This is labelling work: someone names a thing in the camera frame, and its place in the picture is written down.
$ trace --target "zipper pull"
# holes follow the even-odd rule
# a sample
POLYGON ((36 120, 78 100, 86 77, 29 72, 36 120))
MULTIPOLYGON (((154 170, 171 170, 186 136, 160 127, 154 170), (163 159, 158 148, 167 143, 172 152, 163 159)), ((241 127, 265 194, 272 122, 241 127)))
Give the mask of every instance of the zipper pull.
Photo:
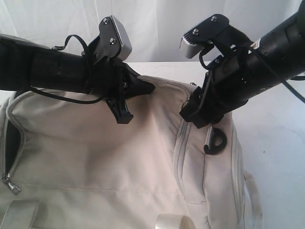
POLYGON ((22 190, 17 186, 15 185, 11 179, 6 176, 4 179, 3 179, 3 183, 9 188, 9 190, 15 195, 17 196, 22 190))

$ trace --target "fabric bag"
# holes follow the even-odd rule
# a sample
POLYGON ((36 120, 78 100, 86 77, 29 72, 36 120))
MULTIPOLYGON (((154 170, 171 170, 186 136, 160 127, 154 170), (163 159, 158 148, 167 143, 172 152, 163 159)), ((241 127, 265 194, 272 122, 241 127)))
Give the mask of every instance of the fabric bag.
POLYGON ((1 106, 1 229, 263 227, 231 114, 214 126, 227 146, 205 154, 209 127, 179 115, 196 87, 141 79, 156 89, 127 100, 128 125, 117 124, 104 101, 73 104, 25 92, 1 106))

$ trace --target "screw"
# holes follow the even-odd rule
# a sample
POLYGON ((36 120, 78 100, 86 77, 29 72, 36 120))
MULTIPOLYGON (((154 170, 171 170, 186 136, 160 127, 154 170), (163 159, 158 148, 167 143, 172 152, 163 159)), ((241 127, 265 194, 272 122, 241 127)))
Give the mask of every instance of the screw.
POLYGON ((198 29, 194 29, 194 30, 193 30, 193 34, 194 34, 195 36, 197 36, 197 35, 199 34, 199 30, 198 30, 198 29))
POLYGON ((103 22, 104 22, 104 25, 106 25, 106 24, 108 24, 109 19, 108 19, 108 18, 104 18, 104 19, 103 19, 103 22))
POLYGON ((216 17, 216 16, 213 16, 213 17, 211 18, 211 21, 212 21, 212 22, 217 22, 217 17, 216 17))
POLYGON ((114 38, 111 38, 110 39, 110 44, 114 44, 114 43, 116 43, 116 40, 114 38))

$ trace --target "white backdrop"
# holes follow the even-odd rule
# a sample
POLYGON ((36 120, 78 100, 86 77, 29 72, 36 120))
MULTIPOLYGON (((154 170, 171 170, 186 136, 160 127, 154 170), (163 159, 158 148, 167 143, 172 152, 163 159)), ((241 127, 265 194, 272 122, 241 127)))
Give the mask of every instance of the white backdrop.
MULTIPOLYGON (((0 33, 48 46, 70 34, 87 43, 113 14, 125 26, 133 52, 127 61, 187 61, 178 52, 181 36, 215 13, 257 40, 294 14, 301 0, 0 0, 0 33)), ((72 41, 69 52, 80 53, 72 41)))

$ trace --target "white table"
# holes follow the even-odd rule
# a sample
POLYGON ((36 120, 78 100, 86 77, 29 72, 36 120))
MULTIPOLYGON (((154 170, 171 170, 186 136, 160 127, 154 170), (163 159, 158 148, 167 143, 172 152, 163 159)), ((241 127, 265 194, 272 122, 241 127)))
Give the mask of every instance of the white table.
MULTIPOLYGON (((130 63, 138 73, 202 85, 198 62, 130 63)), ((305 95, 305 82, 290 82, 305 95)), ((0 91, 0 103, 11 92, 0 91)), ((305 104, 282 85, 234 111, 244 167, 256 178, 267 229, 305 228, 305 104)))

